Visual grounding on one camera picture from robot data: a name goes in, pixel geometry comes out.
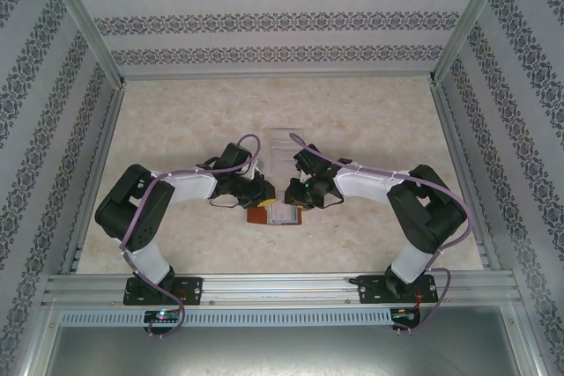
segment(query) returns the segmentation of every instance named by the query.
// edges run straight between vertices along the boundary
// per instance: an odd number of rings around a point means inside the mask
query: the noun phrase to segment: purple cable
[[[131,234],[133,233],[133,230],[135,229],[135,225],[137,224],[137,221],[139,220],[139,217],[141,216],[141,212],[143,211],[143,208],[145,207],[145,205],[147,203],[147,198],[149,198],[149,194],[151,194],[151,191],[155,187],[155,185],[157,185],[157,182],[159,182],[160,180],[164,180],[165,178],[168,178],[169,176],[176,176],[176,175],[191,175],[193,173],[226,173],[226,172],[238,171],[239,169],[242,169],[246,165],[250,165],[257,158],[258,153],[261,150],[261,139],[255,134],[247,134],[245,136],[242,136],[241,139],[237,142],[237,144],[241,144],[241,142],[243,142],[247,138],[255,138],[255,140],[256,140],[256,151],[250,157],[250,159],[246,160],[244,163],[242,163],[238,166],[228,167],[226,169],[197,169],[197,168],[196,169],[183,169],[183,170],[173,171],[173,172],[169,172],[169,173],[162,173],[161,175],[156,176],[151,181],[151,183],[147,186],[147,190],[143,194],[143,197],[141,197],[141,202],[139,203],[139,206],[137,207],[137,211],[133,215],[133,219],[131,219],[130,226],[127,228],[127,231],[125,232],[125,235],[123,236],[123,240],[120,243],[120,250],[122,251],[123,259],[125,259],[127,264],[130,265],[131,269],[133,270],[133,273],[135,273],[139,277],[139,279],[141,279],[143,282],[145,282],[146,284],[148,284],[149,286],[151,286],[155,290],[157,290],[158,292],[166,295],[167,297],[169,297],[170,299],[175,301],[179,306],[179,310],[180,310],[180,313],[181,313],[181,316],[182,316],[181,319],[179,319],[176,326],[174,326],[168,332],[166,332],[165,334],[159,335],[159,338],[171,336],[174,332],[176,332],[178,329],[180,329],[180,327],[184,323],[184,318],[186,317],[186,310],[184,309],[184,304],[174,294],[168,292],[167,290],[162,289],[160,286],[153,283],[148,277],[146,277],[145,275],[143,275],[139,271],[139,269],[137,268],[135,263],[133,263],[128,256],[128,251],[127,251],[127,247],[126,247],[127,243],[130,240]],[[154,333],[151,331],[151,327],[152,327],[153,323],[154,323],[154,321],[151,321],[149,323],[149,327],[147,329],[150,337],[152,337],[154,335]]]
[[[303,139],[300,136],[298,136],[297,134],[290,133],[290,138],[295,143],[297,143],[302,149],[305,149],[306,151],[309,151],[310,153],[313,153],[316,156],[331,162],[333,165],[338,165],[338,166],[341,166],[345,169],[349,169],[349,170],[354,171],[354,172],[372,173],[374,175],[381,175],[381,176],[385,176],[385,177],[388,177],[388,178],[398,178],[399,180],[412,181],[412,182],[419,183],[421,185],[427,185],[428,187],[430,187],[432,189],[436,189],[437,191],[441,191],[442,193],[450,196],[458,204],[460,204],[460,207],[462,207],[462,209],[464,210],[464,213],[466,213],[466,216],[468,217],[468,227],[466,228],[464,233],[460,237],[458,237],[456,240],[453,240],[451,242],[448,242],[448,243],[440,246],[437,249],[436,253],[433,254],[433,256],[429,259],[429,261],[427,262],[427,265],[425,266],[426,270],[432,270],[432,271],[433,270],[442,270],[442,271],[446,272],[447,273],[447,283],[444,285],[444,290],[442,291],[442,294],[439,297],[436,304],[434,305],[433,309],[431,310],[429,315],[425,318],[425,320],[417,326],[417,328],[420,328],[421,326],[423,326],[423,324],[427,323],[429,321],[429,319],[431,317],[433,317],[434,314],[437,312],[437,310],[439,309],[439,306],[441,305],[441,302],[444,300],[444,297],[447,295],[447,291],[449,290],[449,287],[450,287],[450,278],[451,277],[450,277],[449,270],[446,269],[446,268],[430,269],[430,267],[434,263],[434,261],[437,260],[437,257],[442,253],[443,250],[445,250],[446,248],[455,246],[456,244],[464,241],[466,238],[468,238],[468,236],[472,232],[472,228],[474,227],[474,218],[472,217],[472,214],[470,212],[470,208],[468,207],[468,205],[458,195],[456,195],[455,193],[453,193],[449,189],[446,189],[445,187],[442,187],[438,184],[435,184],[434,182],[422,180],[421,178],[415,178],[411,175],[405,175],[403,173],[396,173],[396,172],[392,172],[392,171],[384,171],[384,170],[381,170],[381,169],[373,169],[373,168],[370,168],[370,167],[346,165],[344,163],[339,162],[338,160],[335,160],[334,158],[331,158],[331,157],[329,157],[329,156],[327,156],[327,155],[325,155],[325,154],[323,154],[323,153],[321,153],[317,150],[314,150],[314,149],[308,147],[306,142],[303,141]]]

